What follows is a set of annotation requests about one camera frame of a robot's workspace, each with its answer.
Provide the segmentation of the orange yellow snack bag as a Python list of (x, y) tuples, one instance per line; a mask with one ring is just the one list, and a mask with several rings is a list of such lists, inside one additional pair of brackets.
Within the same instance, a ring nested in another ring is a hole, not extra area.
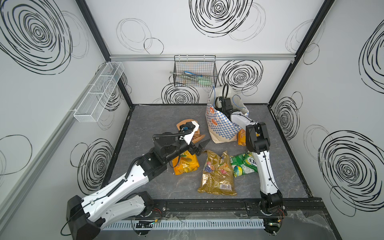
[(189, 151), (185, 151), (180, 157), (172, 160), (171, 166), (175, 175), (181, 175), (196, 171), (200, 164), (196, 155), (191, 155)]

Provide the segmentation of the blue checkered paper bag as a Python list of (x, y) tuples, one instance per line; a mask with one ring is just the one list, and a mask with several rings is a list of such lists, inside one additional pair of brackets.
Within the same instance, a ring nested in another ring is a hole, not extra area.
[(232, 87), (225, 84), (221, 87), (212, 88), (208, 97), (206, 120), (210, 136), (216, 144), (236, 141), (238, 132), (242, 129), (233, 123), (231, 118), (218, 110), (222, 106), (219, 100), (220, 97), (229, 98), (235, 112), (241, 112), (246, 117), (249, 116), (248, 108)]

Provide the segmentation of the gold candy bag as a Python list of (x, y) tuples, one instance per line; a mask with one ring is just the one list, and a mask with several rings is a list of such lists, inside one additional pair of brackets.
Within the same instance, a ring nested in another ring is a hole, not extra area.
[(236, 196), (234, 172), (231, 158), (227, 151), (223, 152), (221, 156), (210, 150), (205, 152), (207, 153), (207, 160), (203, 167), (203, 175), (198, 192)]

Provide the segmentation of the green chips bag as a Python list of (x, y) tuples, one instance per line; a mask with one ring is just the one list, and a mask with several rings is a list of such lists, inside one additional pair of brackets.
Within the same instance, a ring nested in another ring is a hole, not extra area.
[(251, 152), (230, 156), (234, 177), (257, 173), (258, 167)]

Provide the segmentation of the beige sweet potato snack bag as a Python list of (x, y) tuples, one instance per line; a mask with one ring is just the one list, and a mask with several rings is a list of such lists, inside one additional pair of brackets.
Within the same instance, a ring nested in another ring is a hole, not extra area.
[[(181, 125), (184, 125), (184, 124), (186, 124), (187, 122), (193, 122), (193, 121), (195, 121), (195, 122), (197, 123), (197, 121), (196, 121), (196, 120), (193, 120), (193, 119), (187, 119), (187, 120), (183, 120), (183, 121), (179, 122), (179, 123), (177, 124), (177, 128), (178, 128), (178, 130), (180, 129), (180, 126), (181, 126)], [(194, 136), (193, 136), (193, 138), (192, 138), (192, 143), (194, 143), (194, 144), (198, 143), (198, 142), (201, 141), (205, 136), (206, 136), (206, 135), (201, 135), (201, 133), (200, 133), (200, 129), (198, 129), (198, 130), (194, 133)]]

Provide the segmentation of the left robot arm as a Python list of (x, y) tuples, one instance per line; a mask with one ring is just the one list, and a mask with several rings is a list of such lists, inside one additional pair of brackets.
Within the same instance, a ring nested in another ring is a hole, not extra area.
[(70, 198), (65, 224), (69, 227), (69, 236), (74, 240), (93, 240), (110, 224), (149, 215), (154, 208), (153, 199), (146, 191), (133, 191), (162, 174), (168, 163), (184, 152), (199, 156), (210, 140), (195, 145), (194, 133), (194, 130), (182, 130), (177, 134), (153, 135), (154, 147), (135, 158), (126, 173), (88, 196)]

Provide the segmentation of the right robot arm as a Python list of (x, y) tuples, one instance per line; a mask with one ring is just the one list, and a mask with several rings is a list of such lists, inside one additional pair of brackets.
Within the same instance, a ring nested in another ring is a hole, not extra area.
[(270, 145), (267, 126), (264, 122), (252, 120), (241, 112), (244, 105), (238, 105), (230, 97), (230, 86), (213, 87), (210, 100), (213, 100), (214, 108), (223, 113), (227, 119), (246, 132), (246, 147), (253, 155), (256, 162), (261, 184), (260, 209), (264, 215), (271, 216), (283, 207), (283, 195), (274, 178), (271, 161)]

